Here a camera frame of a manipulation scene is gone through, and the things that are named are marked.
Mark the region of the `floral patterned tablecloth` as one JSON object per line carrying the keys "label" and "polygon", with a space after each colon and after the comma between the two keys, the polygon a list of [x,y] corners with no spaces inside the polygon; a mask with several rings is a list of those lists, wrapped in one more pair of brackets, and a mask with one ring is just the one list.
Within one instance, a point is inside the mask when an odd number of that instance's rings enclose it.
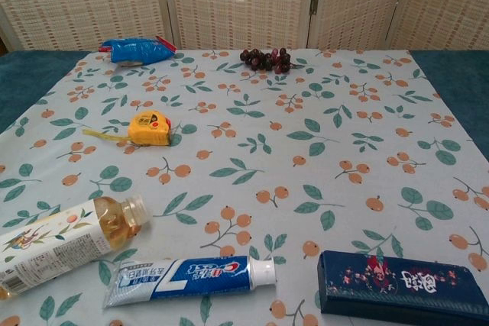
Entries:
{"label": "floral patterned tablecloth", "polygon": [[[489,53],[294,50],[287,74],[236,50],[123,67],[104,53],[0,57],[0,235],[90,199],[139,195],[122,248],[12,299],[0,326],[381,326],[325,315],[325,250],[470,270],[489,301]],[[125,136],[171,121],[170,146]],[[140,260],[250,256],[277,283],[104,308]]]}

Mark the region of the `yellow tape measure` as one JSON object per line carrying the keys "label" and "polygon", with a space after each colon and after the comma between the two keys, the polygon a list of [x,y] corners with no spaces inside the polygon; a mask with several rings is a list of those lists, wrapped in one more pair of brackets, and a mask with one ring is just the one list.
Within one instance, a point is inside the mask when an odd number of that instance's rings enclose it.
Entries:
{"label": "yellow tape measure", "polygon": [[170,146],[171,121],[156,110],[147,110],[137,114],[128,125],[125,136],[103,134],[84,129],[83,134],[111,141],[130,141],[141,146]]}

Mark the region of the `navy blue floral box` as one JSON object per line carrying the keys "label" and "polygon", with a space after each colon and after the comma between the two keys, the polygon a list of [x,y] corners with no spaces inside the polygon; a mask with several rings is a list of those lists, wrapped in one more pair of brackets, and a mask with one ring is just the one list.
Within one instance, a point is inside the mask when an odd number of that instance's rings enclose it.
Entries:
{"label": "navy blue floral box", "polygon": [[415,326],[489,326],[489,302],[463,266],[325,250],[317,272],[324,314]]}

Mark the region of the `woven folding screen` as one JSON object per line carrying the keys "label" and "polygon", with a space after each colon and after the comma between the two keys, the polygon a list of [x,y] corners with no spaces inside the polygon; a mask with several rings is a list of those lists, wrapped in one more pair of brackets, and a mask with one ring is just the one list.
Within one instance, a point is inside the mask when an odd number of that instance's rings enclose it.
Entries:
{"label": "woven folding screen", "polygon": [[182,49],[489,50],[489,0],[0,0],[9,50],[95,50],[161,36]]}

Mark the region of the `dark purple grape bunch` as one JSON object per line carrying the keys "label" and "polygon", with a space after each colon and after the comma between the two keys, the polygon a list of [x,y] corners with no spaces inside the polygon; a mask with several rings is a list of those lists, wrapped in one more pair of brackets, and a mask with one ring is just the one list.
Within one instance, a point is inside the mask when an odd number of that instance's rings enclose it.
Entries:
{"label": "dark purple grape bunch", "polygon": [[293,69],[302,69],[303,64],[293,63],[287,49],[274,48],[269,53],[259,49],[243,50],[239,55],[240,61],[253,71],[274,71],[276,74],[287,74]]}

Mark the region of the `blue snack bag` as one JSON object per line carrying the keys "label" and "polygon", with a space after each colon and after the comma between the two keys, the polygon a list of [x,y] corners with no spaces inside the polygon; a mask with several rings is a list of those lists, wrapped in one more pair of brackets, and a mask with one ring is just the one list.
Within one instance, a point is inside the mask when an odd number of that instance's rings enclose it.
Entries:
{"label": "blue snack bag", "polygon": [[109,53],[110,60],[119,66],[146,66],[172,58],[176,47],[159,36],[129,37],[106,40],[99,52]]}

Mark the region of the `blue white toothpaste tube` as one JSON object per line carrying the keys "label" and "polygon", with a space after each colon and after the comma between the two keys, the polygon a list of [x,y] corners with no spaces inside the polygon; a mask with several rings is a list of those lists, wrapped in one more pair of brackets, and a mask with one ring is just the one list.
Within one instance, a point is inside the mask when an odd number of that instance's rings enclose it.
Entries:
{"label": "blue white toothpaste tube", "polygon": [[276,283],[275,262],[250,256],[130,261],[114,271],[103,307],[155,299],[250,292]]}

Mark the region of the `tea bottle with white label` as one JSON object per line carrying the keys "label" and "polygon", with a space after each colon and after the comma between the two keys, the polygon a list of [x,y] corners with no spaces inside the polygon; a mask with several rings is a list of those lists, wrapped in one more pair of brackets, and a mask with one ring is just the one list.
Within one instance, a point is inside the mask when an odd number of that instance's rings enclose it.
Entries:
{"label": "tea bottle with white label", "polygon": [[0,235],[0,300],[122,248],[150,215],[139,195],[82,204]]}

